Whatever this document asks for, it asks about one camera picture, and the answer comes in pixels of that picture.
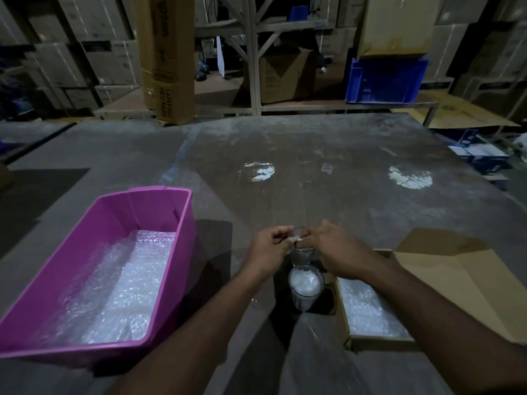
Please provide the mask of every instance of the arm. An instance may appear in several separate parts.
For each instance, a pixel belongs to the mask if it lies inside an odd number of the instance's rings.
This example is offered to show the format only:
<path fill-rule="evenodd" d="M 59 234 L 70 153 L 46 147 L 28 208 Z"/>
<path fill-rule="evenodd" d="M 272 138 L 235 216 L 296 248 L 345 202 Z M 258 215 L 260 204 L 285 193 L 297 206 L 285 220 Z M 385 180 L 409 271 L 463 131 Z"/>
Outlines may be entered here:
<path fill-rule="evenodd" d="M 362 280 L 385 298 L 454 392 L 527 391 L 527 357 L 516 345 L 329 221 L 306 234 L 298 246 L 316 247 L 330 272 Z"/>
<path fill-rule="evenodd" d="M 292 226 L 259 232 L 239 272 L 172 336 L 113 385 L 109 394 L 202 393 L 252 297 L 280 267 Z"/>

